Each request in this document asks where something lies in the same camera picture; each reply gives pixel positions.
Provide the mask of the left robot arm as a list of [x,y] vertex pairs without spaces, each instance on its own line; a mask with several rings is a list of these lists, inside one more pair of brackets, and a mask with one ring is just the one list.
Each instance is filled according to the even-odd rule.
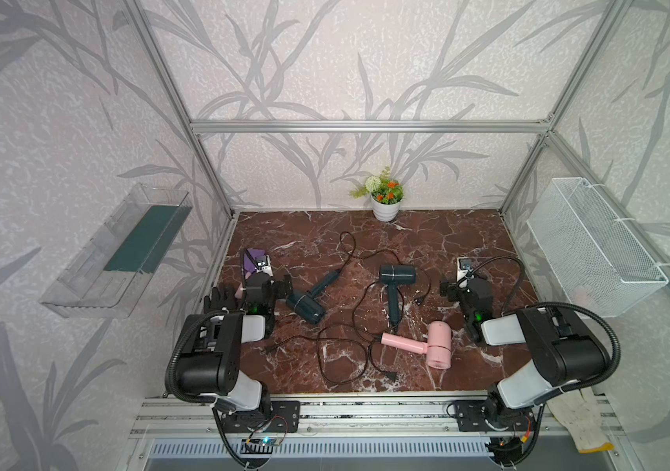
[[293,292],[289,275],[256,272],[241,285],[218,285],[203,311],[186,318],[166,367],[166,392],[184,402],[209,403],[220,412],[270,418],[268,387],[241,370],[242,345],[271,337],[274,307]]

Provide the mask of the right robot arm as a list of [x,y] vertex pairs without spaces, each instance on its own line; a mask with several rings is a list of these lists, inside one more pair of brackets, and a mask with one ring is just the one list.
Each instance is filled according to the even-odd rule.
[[452,403],[450,414],[463,432],[514,432],[533,427],[538,422],[533,416],[536,406],[604,382],[621,362],[615,331],[582,306],[543,301],[495,317],[493,290],[480,272],[490,263],[457,258],[456,279],[442,280],[439,294],[460,306],[464,329],[477,345],[525,345],[530,359],[493,385],[483,400]]

